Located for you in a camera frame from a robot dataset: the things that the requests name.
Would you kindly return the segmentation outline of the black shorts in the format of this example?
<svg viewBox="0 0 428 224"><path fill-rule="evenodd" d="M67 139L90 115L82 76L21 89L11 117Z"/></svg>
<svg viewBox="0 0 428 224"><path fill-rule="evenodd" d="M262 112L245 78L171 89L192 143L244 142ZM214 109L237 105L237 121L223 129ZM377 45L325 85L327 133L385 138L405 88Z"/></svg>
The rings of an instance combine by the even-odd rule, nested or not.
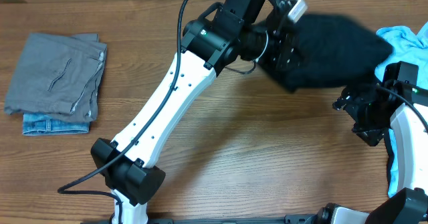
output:
<svg viewBox="0 0 428 224"><path fill-rule="evenodd" d="M294 33L294 51L285 70L260 64L289 92L371 82L376 67L393 53L386 40L343 15L305 14Z"/></svg>

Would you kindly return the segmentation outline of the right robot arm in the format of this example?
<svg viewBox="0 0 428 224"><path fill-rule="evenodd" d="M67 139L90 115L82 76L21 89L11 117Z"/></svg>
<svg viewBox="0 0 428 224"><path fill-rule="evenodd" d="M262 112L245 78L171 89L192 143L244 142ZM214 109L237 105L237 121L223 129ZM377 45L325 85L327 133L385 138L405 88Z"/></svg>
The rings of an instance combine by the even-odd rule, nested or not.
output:
<svg viewBox="0 0 428 224"><path fill-rule="evenodd" d="M398 165L397 192L370 213L329 204L315 223L420 223L427 220L427 91L417 86L418 66L390 64L383 81L348 86L333 103L355 121L352 131L369 146L389 144Z"/></svg>

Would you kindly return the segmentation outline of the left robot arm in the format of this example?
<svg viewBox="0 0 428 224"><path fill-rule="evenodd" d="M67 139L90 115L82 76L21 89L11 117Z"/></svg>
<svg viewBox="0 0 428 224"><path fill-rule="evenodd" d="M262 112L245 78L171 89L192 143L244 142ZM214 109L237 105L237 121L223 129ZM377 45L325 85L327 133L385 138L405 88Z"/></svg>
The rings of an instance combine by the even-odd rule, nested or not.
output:
<svg viewBox="0 0 428 224"><path fill-rule="evenodd" d="M114 199L111 223L148 222L147 204L165 179L158 158L190 105L238 57L278 61L285 29L306 10L304 0L224 0L177 27L177 52L158 88L130 124L91 148Z"/></svg>

